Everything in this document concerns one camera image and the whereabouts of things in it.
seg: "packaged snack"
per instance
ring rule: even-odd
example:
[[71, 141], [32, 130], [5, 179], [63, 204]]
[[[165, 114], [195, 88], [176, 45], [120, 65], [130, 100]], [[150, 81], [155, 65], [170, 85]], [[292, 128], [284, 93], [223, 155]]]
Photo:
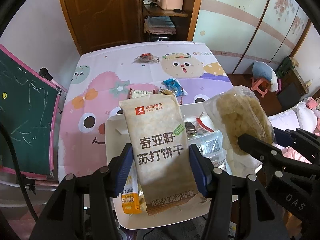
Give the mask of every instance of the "packaged snack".
[[273, 127], [259, 100], [248, 87], [233, 87], [205, 101], [203, 106], [214, 126], [229, 139], [236, 154], [247, 155], [238, 146], [238, 137], [244, 133], [272, 144]]
[[155, 94], [155, 93], [156, 93], [156, 90], [152, 90], [151, 92], [149, 92], [149, 91], [136, 90], [136, 89], [130, 88], [129, 99], [143, 97], [145, 95], [151, 95], [151, 94]]
[[186, 127], [186, 132], [187, 132], [188, 138], [196, 135], [197, 130], [192, 122], [185, 122], [184, 125]]
[[148, 215], [188, 202], [198, 189], [175, 95], [146, 95], [120, 101], [119, 106], [124, 111]]
[[168, 90], [172, 91], [177, 97], [182, 96], [182, 87], [173, 78], [167, 79], [163, 82]]
[[219, 130], [188, 140], [189, 145], [195, 143], [202, 156], [209, 158], [214, 167], [227, 171], [227, 151], [222, 148], [223, 135]]
[[156, 62], [159, 63], [159, 57], [153, 56], [151, 53], [144, 53], [135, 58], [135, 61], [147, 63], [147, 62]]
[[126, 214], [139, 214], [140, 202], [138, 194], [138, 179], [135, 163], [132, 163], [127, 181], [121, 193], [122, 209]]

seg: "black cable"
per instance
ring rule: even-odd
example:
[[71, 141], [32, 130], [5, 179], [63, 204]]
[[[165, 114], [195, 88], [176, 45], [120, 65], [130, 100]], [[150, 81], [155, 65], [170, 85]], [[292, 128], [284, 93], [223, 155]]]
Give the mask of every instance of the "black cable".
[[150, 234], [153, 230], [155, 230], [154, 228], [152, 228], [149, 232], [145, 233], [142, 237], [142, 240], [144, 240], [144, 238], [146, 237], [147, 234]]
[[20, 167], [19, 167], [19, 164], [18, 164], [16, 151], [14, 150], [14, 146], [13, 146], [12, 140], [11, 140], [10, 135], [8, 134], [7, 130], [4, 128], [4, 126], [2, 125], [1, 122], [0, 122], [0, 133], [2, 133], [4, 139], [6, 140], [8, 146], [9, 146], [9, 150], [10, 150], [11, 157], [12, 157], [12, 162], [13, 162], [13, 165], [14, 165], [14, 170], [16, 171], [16, 175], [17, 175], [17, 178], [18, 178], [18, 182], [19, 182], [20, 189], [21, 189], [21, 192], [23, 194], [24, 200], [26, 201], [26, 204], [28, 206], [28, 209], [29, 209], [33, 219], [35, 221], [37, 221], [38, 216], [37, 216], [32, 204], [31, 204], [31, 201], [30, 201], [29, 195], [27, 193], [26, 187], [24, 186], [24, 184], [22, 182], [21, 171], [20, 171]]

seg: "blue cushion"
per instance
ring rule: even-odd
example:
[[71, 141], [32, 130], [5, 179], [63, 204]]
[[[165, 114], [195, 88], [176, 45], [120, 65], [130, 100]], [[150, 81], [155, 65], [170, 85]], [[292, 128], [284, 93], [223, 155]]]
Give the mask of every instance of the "blue cushion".
[[271, 82], [272, 78], [272, 68], [269, 67], [266, 63], [261, 61], [256, 61], [253, 63], [252, 74], [255, 79], [257, 78], [265, 78], [269, 82]]

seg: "wooden door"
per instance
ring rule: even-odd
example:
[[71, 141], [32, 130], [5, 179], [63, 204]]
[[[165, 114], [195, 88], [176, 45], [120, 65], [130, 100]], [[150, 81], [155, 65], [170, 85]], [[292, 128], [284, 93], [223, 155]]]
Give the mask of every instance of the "wooden door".
[[60, 0], [80, 54], [138, 42], [137, 0]]

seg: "chalkboard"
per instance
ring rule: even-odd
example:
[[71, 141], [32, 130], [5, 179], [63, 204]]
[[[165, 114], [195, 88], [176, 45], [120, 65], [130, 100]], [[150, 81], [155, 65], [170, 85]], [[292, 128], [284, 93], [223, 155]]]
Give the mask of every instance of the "chalkboard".
[[[50, 174], [49, 145], [58, 91], [0, 49], [0, 121], [12, 139], [20, 170]], [[0, 135], [3, 167], [14, 169]]]

